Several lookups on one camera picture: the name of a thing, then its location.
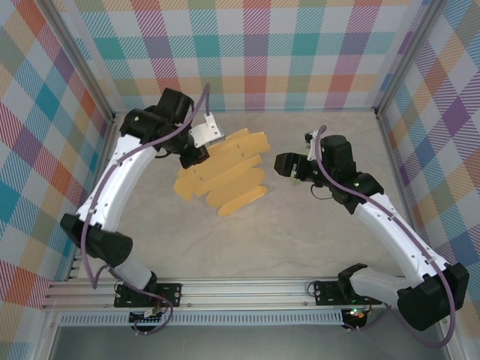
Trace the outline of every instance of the colorful plaid pattern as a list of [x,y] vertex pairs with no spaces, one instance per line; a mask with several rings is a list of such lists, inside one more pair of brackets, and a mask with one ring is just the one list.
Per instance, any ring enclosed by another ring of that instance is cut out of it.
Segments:
[[17,360],[69,263],[59,219],[92,186],[107,122],[34,0],[0,2],[0,359]]
[[417,14],[415,15],[415,18],[412,21],[412,24],[410,25],[408,31],[406,32],[405,38],[402,41],[402,44],[398,48],[397,54],[394,57],[393,62],[390,65],[390,68],[388,69],[388,73],[385,76],[385,79],[382,82],[382,85],[380,86],[380,90],[378,94],[375,97],[375,101],[373,102],[373,107],[378,107],[380,101],[383,98],[383,95],[385,94],[386,89],[388,88],[390,84],[390,80],[392,79],[393,75],[398,69],[398,66],[400,65],[402,59],[404,58],[405,51],[409,48],[410,43],[413,39],[413,35],[415,34],[415,31],[419,27],[419,25],[422,23],[423,16],[425,15],[425,12],[428,8],[428,5],[430,5],[431,0],[423,0],[421,2],[420,8],[417,11]]
[[91,35],[78,43],[96,46],[114,84],[110,99],[118,92],[127,109],[143,108],[166,87],[198,98],[210,83],[213,110],[371,107],[367,97],[386,54],[397,52],[392,41],[410,2],[75,1]]
[[480,1],[450,1],[383,124],[421,236],[469,270],[459,312],[480,350]]

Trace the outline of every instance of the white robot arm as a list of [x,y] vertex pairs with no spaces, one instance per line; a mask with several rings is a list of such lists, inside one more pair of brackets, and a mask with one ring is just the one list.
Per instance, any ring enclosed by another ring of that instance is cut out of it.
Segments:
[[448,264],[425,244],[398,214],[375,178],[357,171],[352,147],[344,136],[323,137],[321,152],[318,148],[322,158],[317,162],[317,151],[314,151],[317,136],[318,131],[305,134],[305,142],[310,145],[308,155],[279,154],[275,170],[282,176],[328,187],[337,203],[375,233],[404,275],[395,277],[364,264],[353,265],[338,275],[337,283],[344,299],[367,296],[391,305],[399,309],[413,328],[423,331],[450,314],[446,288],[439,276],[441,272],[453,295],[455,309],[461,308],[469,278],[462,264]]
[[[80,247],[81,231],[92,208],[93,194],[100,190],[88,224],[90,229],[86,242],[87,254],[101,258],[120,278],[140,290],[155,292],[153,288],[157,278],[134,256],[132,239],[116,232],[132,190],[160,149],[180,155],[181,164],[186,168],[207,159],[209,153],[205,144],[221,139],[224,132],[215,122],[213,115],[208,114],[202,124],[187,127],[168,142],[157,147],[144,148],[124,160],[121,166],[116,165],[125,154],[175,130],[185,120],[191,107],[193,108],[193,101],[189,97],[166,89],[157,106],[129,112],[120,128],[121,136],[112,158],[92,195],[79,207],[76,214],[65,214],[61,220],[62,228]],[[106,180],[103,190],[99,189],[112,167],[116,169]]]
[[[119,159],[133,149],[160,139],[172,133],[185,120],[193,101],[184,94],[167,89],[157,106],[145,110],[132,110],[127,114],[121,126],[112,159],[109,161],[102,179]],[[75,215],[66,214],[61,226],[80,246],[81,231],[87,215],[90,216],[86,241],[87,254],[100,257],[120,278],[140,290],[155,293],[157,277],[140,261],[132,251],[132,239],[116,232],[125,203],[143,170],[155,158],[160,148],[180,155],[183,167],[198,164],[208,158],[205,144],[223,137],[223,131],[217,126],[213,116],[205,116],[205,123],[185,128],[159,146],[146,147],[121,162],[100,190],[96,206],[92,207],[90,196]],[[305,140],[313,147],[317,132],[306,134]],[[461,308],[467,291],[468,272],[461,264],[449,265],[448,262],[429,248],[416,235],[407,222],[401,218],[391,204],[380,184],[373,176],[356,171],[351,145],[344,136],[334,135],[322,138],[322,160],[324,168],[338,183],[352,188],[360,194],[370,197],[374,202],[389,210],[391,215],[371,202],[365,202],[338,190],[319,171],[316,156],[293,153],[277,156],[274,168],[282,176],[294,176],[301,181],[313,182],[316,186],[326,186],[332,192],[335,201],[345,206],[351,215],[356,215],[366,224],[396,259],[404,277],[395,277],[379,273],[364,264],[356,264],[342,271],[338,276],[338,287],[346,302],[353,296],[367,296],[398,307],[404,319],[419,330],[425,330],[449,314],[449,302],[446,291],[439,281],[438,271],[431,262],[435,261],[445,275],[454,295],[455,307]],[[415,240],[427,250],[428,258],[392,218],[396,218]]]

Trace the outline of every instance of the yellow sponge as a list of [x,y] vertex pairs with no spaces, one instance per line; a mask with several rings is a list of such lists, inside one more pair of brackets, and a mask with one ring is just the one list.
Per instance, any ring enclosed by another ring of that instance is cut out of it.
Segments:
[[209,192],[206,202],[220,208],[218,214],[229,215],[265,195],[265,171],[255,168],[262,163],[260,153],[270,151],[264,133],[243,129],[225,141],[208,148],[210,158],[189,169],[181,169],[173,190],[186,201]]

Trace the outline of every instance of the table surface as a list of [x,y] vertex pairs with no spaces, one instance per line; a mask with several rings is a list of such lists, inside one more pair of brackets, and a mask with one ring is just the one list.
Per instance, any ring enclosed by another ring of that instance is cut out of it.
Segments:
[[[294,186],[273,170],[276,155],[304,152],[304,134],[325,124],[325,135],[342,134],[352,143],[357,170],[373,175],[403,215],[372,112],[214,116],[226,134],[242,128],[265,132],[271,151],[262,155],[260,166],[266,171],[268,193],[229,217],[220,217],[203,198],[185,202],[173,191],[180,168],[176,155],[153,160],[127,202],[118,231],[132,237],[133,251],[159,278],[322,277],[335,276],[356,263],[401,274],[375,235],[342,205],[313,198],[310,183]],[[318,197],[330,196],[328,189],[314,190]],[[79,277],[85,277],[84,268]]]

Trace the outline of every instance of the metal extrusion bar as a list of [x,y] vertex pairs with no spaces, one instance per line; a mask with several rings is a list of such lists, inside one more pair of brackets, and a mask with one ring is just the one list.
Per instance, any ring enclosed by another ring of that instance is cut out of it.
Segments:
[[408,206],[407,201],[407,190],[404,187],[404,183],[402,182],[402,176],[400,174],[400,169],[395,165],[395,160],[393,158],[393,148],[390,142],[387,140],[387,133],[385,128],[383,127],[381,115],[377,114],[377,124],[380,132],[380,136],[382,137],[383,145],[385,146],[388,163],[390,164],[391,173],[394,175],[393,179],[395,181],[395,185],[397,185],[398,194],[400,195],[400,201],[402,202],[403,210],[405,211],[406,215],[406,222],[411,226],[415,227],[415,222],[413,221],[413,213],[410,207]]
[[65,278],[65,281],[71,281],[72,279],[77,279],[81,265],[82,265],[82,256],[80,255],[80,249],[77,247],[71,262],[70,272]]
[[31,352],[33,360],[49,359],[52,353],[53,343],[55,341],[56,333],[60,325],[62,313],[48,313],[44,314],[43,329],[38,339],[34,342],[35,348]]
[[[306,309],[362,308],[353,304],[316,306],[307,294],[311,281],[328,278],[284,279],[158,279],[159,283],[182,284],[181,303],[175,311],[285,311]],[[54,282],[45,298],[46,311],[140,311],[141,308],[113,307],[115,280],[101,280],[92,289],[86,279]]]
[[112,152],[116,146],[116,141],[118,139],[117,133],[119,133],[118,125],[116,123],[109,124],[109,128],[106,132],[105,145],[103,146],[103,151],[100,156],[100,161],[98,162],[98,167],[95,172],[95,178],[93,181],[92,188],[94,188],[98,180],[100,180],[100,177],[104,173],[104,170],[107,167],[107,164],[110,161],[110,158],[112,157]]
[[55,32],[55,35],[60,41],[62,49],[64,49],[64,51],[67,53],[72,65],[79,73],[80,77],[85,83],[86,88],[90,92],[95,103],[98,105],[103,117],[108,119],[110,123],[113,123],[114,111],[110,107],[107,98],[98,85],[94,75],[90,71],[90,67],[83,57],[80,48],[77,46],[77,42],[72,38],[67,26],[64,24],[61,15],[52,4],[51,0],[37,0],[36,3],[48,21],[49,25]]
[[420,25],[418,26],[415,34],[412,37],[411,43],[408,46],[403,58],[401,59],[398,69],[395,71],[393,77],[388,84],[385,94],[378,106],[377,112],[380,114],[385,113],[389,104],[395,98],[398,90],[401,87],[402,82],[408,74],[409,69],[412,67],[414,61],[417,59],[420,51],[422,50],[425,41],[428,38],[432,28],[437,23],[438,18],[443,12],[443,9],[447,5],[448,0],[431,0],[428,5],[428,9],[425,11],[425,15]]

